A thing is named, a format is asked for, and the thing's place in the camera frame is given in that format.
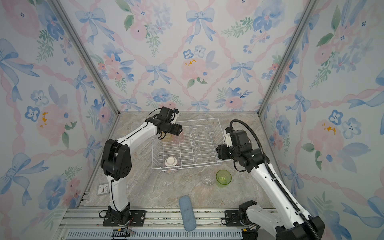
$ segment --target wall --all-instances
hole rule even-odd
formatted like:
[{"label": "wall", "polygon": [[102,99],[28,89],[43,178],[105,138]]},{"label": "wall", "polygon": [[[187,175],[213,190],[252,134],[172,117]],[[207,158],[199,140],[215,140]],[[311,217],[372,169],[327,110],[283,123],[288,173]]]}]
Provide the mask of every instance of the wall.
[{"label": "wall", "polygon": [[380,0],[320,0],[262,115],[288,188],[326,224],[323,239],[384,239],[383,10]]},{"label": "wall", "polygon": [[45,1],[1,0],[0,239],[51,239],[115,120]]},{"label": "wall", "polygon": [[256,111],[307,1],[61,3],[121,110]]}]

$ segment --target clear glass cup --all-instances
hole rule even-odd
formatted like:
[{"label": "clear glass cup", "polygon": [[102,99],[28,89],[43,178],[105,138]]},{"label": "clear glass cup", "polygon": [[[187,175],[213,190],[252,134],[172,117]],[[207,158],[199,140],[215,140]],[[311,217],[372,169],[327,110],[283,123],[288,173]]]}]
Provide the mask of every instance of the clear glass cup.
[{"label": "clear glass cup", "polygon": [[200,175],[201,182],[206,186],[211,186],[215,183],[215,175],[212,171],[205,170]]},{"label": "clear glass cup", "polygon": [[227,170],[219,170],[216,173],[216,183],[219,187],[225,187],[232,181],[232,176]]}]

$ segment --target blue sponge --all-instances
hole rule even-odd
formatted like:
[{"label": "blue sponge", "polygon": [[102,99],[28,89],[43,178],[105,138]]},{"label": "blue sponge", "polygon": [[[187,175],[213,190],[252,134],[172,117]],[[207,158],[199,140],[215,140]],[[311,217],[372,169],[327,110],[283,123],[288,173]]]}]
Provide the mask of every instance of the blue sponge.
[{"label": "blue sponge", "polygon": [[188,196],[182,196],[179,199],[181,218],[183,219],[184,229],[192,231],[196,228],[195,214],[193,213],[191,199]]}]

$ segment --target white wire dish rack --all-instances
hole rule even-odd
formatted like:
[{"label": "white wire dish rack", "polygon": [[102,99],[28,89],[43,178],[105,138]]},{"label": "white wire dish rack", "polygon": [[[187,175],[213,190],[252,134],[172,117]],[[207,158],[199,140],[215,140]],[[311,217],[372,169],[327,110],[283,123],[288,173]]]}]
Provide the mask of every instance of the white wire dish rack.
[{"label": "white wire dish rack", "polygon": [[[179,136],[168,134],[163,140],[153,137],[152,169],[185,169],[219,165],[216,147],[224,144],[224,134],[218,118],[179,121],[183,132]],[[166,167],[164,161],[174,156],[181,161],[180,166]]]}]

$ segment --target table surface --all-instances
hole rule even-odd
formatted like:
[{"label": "table surface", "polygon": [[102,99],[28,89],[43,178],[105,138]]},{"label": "table surface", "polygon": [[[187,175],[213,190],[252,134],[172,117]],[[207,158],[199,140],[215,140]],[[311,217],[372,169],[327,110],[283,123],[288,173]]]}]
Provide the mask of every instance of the table surface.
[{"label": "table surface", "polygon": [[[140,126],[149,112],[123,112],[113,133],[113,139],[123,137]],[[219,118],[222,129],[229,126],[232,119],[246,122],[258,136],[263,149],[276,167],[276,161],[257,114],[253,113],[180,113],[178,121]],[[236,130],[244,129],[240,124],[233,125]],[[252,146],[257,146],[251,139]],[[146,140],[132,154],[132,170],[128,174],[127,196],[131,206],[135,207],[179,207],[179,198],[188,195],[193,207],[228,207],[237,208],[240,204],[254,200],[263,208],[273,205],[262,187],[247,172],[238,172],[233,161],[221,165],[182,169],[174,174],[167,174],[159,169],[151,169],[152,138]],[[97,195],[100,184],[107,182],[103,170],[97,165],[97,173],[91,185],[85,206],[108,206],[109,194]],[[220,169],[229,171],[232,181],[224,188],[216,184],[206,186],[200,180],[201,172],[210,170],[214,174]]]}]

